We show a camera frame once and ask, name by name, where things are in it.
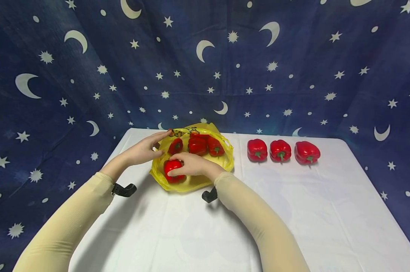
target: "table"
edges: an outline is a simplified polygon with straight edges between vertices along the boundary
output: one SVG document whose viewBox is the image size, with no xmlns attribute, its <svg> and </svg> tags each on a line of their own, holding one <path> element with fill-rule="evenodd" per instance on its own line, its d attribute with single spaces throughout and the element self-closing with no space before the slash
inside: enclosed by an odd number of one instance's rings
<svg viewBox="0 0 410 272">
<path fill-rule="evenodd" d="M 108 161 L 157 132 L 129 129 Z M 410 272 L 410 243 L 364 170 L 339 139 L 223 134 L 234 146 L 234 175 L 255 190 L 294 233 L 311 272 Z M 247 141 L 283 139 L 319 147 L 312 166 L 253 163 Z M 204 189 L 166 192 L 150 176 L 151 162 L 128 168 L 118 183 L 134 183 L 130 198 L 116 196 L 82 239 L 69 271 L 261 270 L 249 232 Z"/>
</svg>

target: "fabric backdrop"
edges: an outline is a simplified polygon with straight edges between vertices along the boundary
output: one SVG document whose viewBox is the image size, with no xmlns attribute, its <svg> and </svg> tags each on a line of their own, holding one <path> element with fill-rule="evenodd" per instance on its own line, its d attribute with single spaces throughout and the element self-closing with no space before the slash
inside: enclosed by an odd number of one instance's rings
<svg viewBox="0 0 410 272">
<path fill-rule="evenodd" d="M 0 271 L 128 128 L 197 122 L 341 138 L 410 240 L 410 1 L 0 0 Z"/>
</svg>

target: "black plastic clip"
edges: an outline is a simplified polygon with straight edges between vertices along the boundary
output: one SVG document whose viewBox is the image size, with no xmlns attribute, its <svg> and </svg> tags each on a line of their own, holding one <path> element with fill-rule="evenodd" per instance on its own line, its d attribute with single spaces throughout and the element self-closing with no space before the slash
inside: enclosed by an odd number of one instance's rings
<svg viewBox="0 0 410 272">
<path fill-rule="evenodd" d="M 111 191 L 111 193 L 128 198 L 133 195 L 135 191 L 137 191 L 137 187 L 132 183 L 129 184 L 126 188 L 123 188 L 121 185 L 115 183 L 113 191 Z"/>
<path fill-rule="evenodd" d="M 211 203 L 217 199 L 217 189 L 213 187 L 210 192 L 205 191 L 202 193 L 202 199 L 207 201 L 207 203 Z"/>
</svg>

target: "pepper stem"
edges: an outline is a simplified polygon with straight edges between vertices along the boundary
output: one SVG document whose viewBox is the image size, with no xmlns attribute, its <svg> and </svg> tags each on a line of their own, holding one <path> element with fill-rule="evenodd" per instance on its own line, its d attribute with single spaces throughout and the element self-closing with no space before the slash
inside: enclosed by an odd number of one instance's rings
<svg viewBox="0 0 410 272">
<path fill-rule="evenodd" d="M 284 160 L 284 155 L 285 155 L 285 152 L 284 152 L 284 151 L 279 152 L 277 155 L 278 155 L 279 157 L 281 157 L 281 161 Z"/>
</svg>

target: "beige sleeve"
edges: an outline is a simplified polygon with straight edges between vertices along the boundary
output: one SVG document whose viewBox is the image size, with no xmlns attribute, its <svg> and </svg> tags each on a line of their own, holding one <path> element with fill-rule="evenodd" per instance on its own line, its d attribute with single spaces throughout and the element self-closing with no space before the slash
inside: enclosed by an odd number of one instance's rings
<svg viewBox="0 0 410 272">
<path fill-rule="evenodd" d="M 220 174 L 214 185 L 219 200 L 253 236 L 264 272 L 309 272 L 293 234 L 259 195 L 228 172 Z"/>
<path fill-rule="evenodd" d="M 71 255 L 90 226 L 113 200 L 110 177 L 96 173 L 37 232 L 14 272 L 67 272 Z"/>
</svg>

